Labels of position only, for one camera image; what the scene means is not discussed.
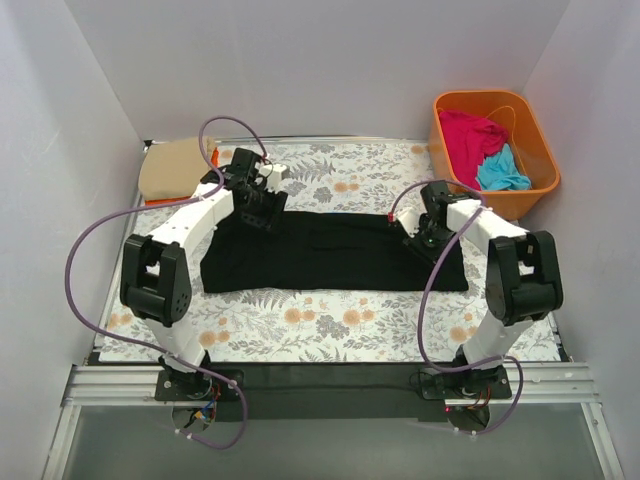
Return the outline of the black t-shirt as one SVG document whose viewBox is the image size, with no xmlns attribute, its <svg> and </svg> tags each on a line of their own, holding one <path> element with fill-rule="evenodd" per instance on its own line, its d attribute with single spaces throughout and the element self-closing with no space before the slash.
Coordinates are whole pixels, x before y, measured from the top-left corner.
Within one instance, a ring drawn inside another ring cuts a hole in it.
<svg viewBox="0 0 640 480">
<path fill-rule="evenodd" d="M 412 253 L 407 234 L 383 215 L 286 211 L 267 232 L 231 216 L 200 262 L 209 294 L 274 288 L 411 292 L 433 265 Z"/>
</svg>

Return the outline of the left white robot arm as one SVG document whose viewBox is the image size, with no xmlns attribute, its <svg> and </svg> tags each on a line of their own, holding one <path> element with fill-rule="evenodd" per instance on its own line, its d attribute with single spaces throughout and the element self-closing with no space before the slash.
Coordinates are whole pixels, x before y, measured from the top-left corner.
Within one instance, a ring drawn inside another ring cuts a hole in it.
<svg viewBox="0 0 640 480">
<path fill-rule="evenodd" d="M 168 381 L 193 400 L 213 386 L 209 361 L 186 319 L 192 300 L 189 263 L 196 247 L 229 216 L 266 233 L 275 231 L 288 198 L 280 189 L 288 168 L 243 148 L 200 180 L 191 202 L 161 226 L 124 243 L 120 302 L 144 321 L 163 352 Z"/>
</svg>

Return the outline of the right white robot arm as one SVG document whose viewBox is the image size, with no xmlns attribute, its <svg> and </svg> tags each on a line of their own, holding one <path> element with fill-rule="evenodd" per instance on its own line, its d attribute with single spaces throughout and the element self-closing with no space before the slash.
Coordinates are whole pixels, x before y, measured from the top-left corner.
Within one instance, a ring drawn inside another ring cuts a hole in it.
<svg viewBox="0 0 640 480">
<path fill-rule="evenodd" d="M 426 398 L 489 397 L 508 385 L 504 371 L 509 350 L 535 323 L 560 308 L 564 300 L 556 244 L 547 231 L 530 232 L 496 214 L 478 191 L 446 180 L 416 183 L 424 212 L 393 206 L 388 214 L 406 236 L 404 245 L 433 265 L 425 289 L 453 246 L 466 239 L 486 257 L 487 312 L 475 334 L 449 364 L 425 362 L 417 382 Z"/>
</svg>

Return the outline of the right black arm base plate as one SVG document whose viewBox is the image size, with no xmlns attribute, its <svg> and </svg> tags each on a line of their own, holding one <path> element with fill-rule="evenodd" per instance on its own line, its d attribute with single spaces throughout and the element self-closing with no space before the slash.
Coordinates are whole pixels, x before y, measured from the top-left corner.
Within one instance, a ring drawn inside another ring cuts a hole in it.
<svg viewBox="0 0 640 480">
<path fill-rule="evenodd" d="M 425 399 L 509 399 L 512 390 L 504 367 L 469 370 L 461 373 L 430 372 L 420 369 L 411 374 L 410 386 Z"/>
</svg>

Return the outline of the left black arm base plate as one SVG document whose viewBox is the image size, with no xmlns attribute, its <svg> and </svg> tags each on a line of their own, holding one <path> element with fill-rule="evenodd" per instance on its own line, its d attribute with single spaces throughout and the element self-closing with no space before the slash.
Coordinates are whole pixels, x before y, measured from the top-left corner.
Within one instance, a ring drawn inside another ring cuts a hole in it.
<svg viewBox="0 0 640 480">
<path fill-rule="evenodd" d="M 200 372 L 162 370 L 157 377 L 154 399 L 164 402 L 205 401 L 214 398 L 238 401 L 239 394 L 234 385 L 240 387 L 243 384 L 244 373 L 241 370 L 222 370 L 220 374 L 228 378 L 230 383 Z"/>
</svg>

